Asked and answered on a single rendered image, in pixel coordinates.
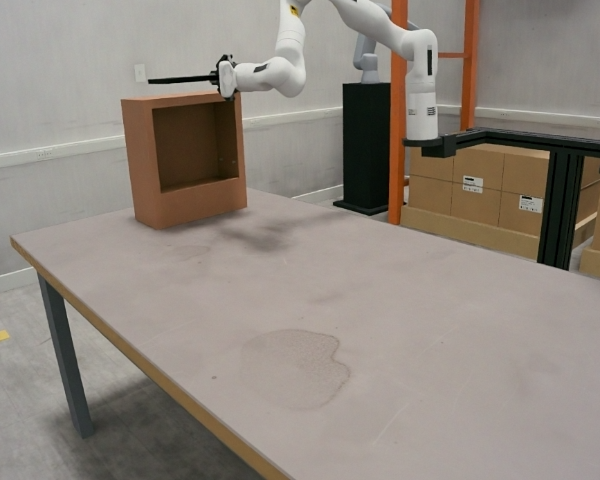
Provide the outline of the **brown open-front cabinet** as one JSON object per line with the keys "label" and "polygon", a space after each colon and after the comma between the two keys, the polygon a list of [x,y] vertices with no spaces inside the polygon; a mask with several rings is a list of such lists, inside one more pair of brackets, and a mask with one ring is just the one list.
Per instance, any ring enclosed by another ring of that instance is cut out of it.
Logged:
{"label": "brown open-front cabinet", "polygon": [[120,99],[135,218],[157,230],[248,207],[241,92],[180,94]]}

